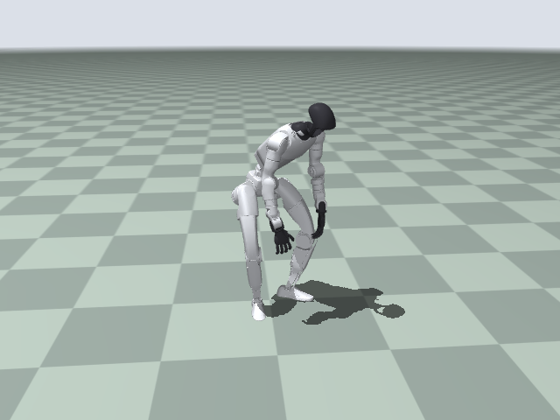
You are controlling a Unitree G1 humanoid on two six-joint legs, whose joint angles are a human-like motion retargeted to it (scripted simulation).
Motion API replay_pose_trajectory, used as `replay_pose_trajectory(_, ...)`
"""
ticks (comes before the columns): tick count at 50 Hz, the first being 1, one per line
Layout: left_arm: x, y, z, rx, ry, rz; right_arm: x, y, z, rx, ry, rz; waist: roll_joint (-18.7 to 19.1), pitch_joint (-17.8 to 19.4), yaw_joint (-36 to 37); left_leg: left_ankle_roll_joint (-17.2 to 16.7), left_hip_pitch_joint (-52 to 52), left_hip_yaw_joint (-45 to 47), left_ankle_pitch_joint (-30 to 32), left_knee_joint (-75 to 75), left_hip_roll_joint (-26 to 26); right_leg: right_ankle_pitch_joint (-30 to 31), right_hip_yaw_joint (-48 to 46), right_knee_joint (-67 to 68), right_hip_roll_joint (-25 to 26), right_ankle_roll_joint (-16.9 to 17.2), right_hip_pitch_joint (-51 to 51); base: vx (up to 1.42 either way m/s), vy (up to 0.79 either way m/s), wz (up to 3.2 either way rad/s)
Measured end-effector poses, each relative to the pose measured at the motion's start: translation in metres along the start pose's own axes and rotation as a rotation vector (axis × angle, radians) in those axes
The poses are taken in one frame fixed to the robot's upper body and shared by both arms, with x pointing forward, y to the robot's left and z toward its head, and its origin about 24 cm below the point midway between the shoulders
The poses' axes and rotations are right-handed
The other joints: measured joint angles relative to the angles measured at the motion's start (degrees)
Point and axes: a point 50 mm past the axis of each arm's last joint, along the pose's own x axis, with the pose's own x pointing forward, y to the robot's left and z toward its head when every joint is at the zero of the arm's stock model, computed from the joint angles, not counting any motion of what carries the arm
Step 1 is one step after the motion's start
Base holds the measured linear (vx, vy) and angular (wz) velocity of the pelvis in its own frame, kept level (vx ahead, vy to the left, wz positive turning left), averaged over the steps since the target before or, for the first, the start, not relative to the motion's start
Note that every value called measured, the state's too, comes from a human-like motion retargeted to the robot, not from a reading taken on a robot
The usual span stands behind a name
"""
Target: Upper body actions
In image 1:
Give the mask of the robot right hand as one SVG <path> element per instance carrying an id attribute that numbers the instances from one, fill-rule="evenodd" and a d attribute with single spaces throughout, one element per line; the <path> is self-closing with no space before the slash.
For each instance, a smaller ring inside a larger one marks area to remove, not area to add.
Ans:
<path id="1" fill-rule="evenodd" d="M 281 221 L 282 221 L 282 219 L 281 219 Z M 282 223 L 283 223 L 283 221 L 282 221 Z M 275 232 L 274 241 L 275 241 L 275 244 L 276 244 L 276 254 L 277 255 L 279 254 L 279 245 L 280 245 L 280 249 L 281 249 L 280 254 L 282 254 L 283 252 L 287 253 L 288 249 L 291 250 L 290 239 L 294 242 L 294 238 L 290 234 L 288 234 L 288 232 L 286 230 L 284 230 L 284 224 L 277 229 L 274 229 L 271 221 L 269 221 L 269 224 L 270 224 L 272 232 Z M 286 243 L 289 246 L 288 248 L 287 248 Z M 283 247 L 283 245 L 284 245 L 284 247 Z M 284 251 L 284 248 L 285 248 L 285 251 Z"/>

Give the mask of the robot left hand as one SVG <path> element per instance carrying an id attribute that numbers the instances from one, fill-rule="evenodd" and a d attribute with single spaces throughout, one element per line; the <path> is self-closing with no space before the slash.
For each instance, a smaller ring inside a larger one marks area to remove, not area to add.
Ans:
<path id="1" fill-rule="evenodd" d="M 317 231 L 312 235 L 312 239 L 317 239 L 323 234 L 324 226 L 325 226 L 325 213 L 326 213 L 326 203 L 324 201 L 320 201 L 318 203 L 318 209 L 316 209 L 316 213 L 318 213 L 318 228 Z"/>

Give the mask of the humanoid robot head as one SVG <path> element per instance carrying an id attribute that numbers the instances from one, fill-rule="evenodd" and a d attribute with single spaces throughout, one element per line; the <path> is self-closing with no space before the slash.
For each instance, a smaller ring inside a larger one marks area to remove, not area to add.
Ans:
<path id="1" fill-rule="evenodd" d="M 324 103 L 315 103 L 309 107 L 309 115 L 311 122 L 295 122 L 292 123 L 291 128 L 295 132 L 301 130 L 304 136 L 298 137 L 301 140 L 307 140 L 310 137 L 316 137 L 324 130 L 332 130 L 336 127 L 336 121 L 332 110 Z M 295 133 L 294 132 L 294 133 Z"/>

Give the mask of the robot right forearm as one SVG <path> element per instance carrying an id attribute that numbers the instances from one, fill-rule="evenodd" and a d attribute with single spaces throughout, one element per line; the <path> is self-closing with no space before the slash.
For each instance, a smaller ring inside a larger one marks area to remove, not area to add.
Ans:
<path id="1" fill-rule="evenodd" d="M 262 199 L 265 203 L 266 216 L 272 222 L 274 229 L 280 228 L 283 223 L 277 209 L 277 194 L 274 192 L 275 183 L 271 178 L 266 178 L 262 182 Z"/>

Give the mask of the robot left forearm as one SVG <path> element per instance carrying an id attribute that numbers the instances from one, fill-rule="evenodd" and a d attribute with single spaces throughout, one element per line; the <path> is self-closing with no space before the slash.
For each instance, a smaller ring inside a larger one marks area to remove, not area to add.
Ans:
<path id="1" fill-rule="evenodd" d="M 318 210 L 319 210 L 320 201 L 324 201 L 325 208 L 327 207 L 327 203 L 325 200 L 326 195 L 325 195 L 324 183 L 325 183 L 325 174 L 311 179 L 313 198 L 315 199 L 315 207 Z"/>

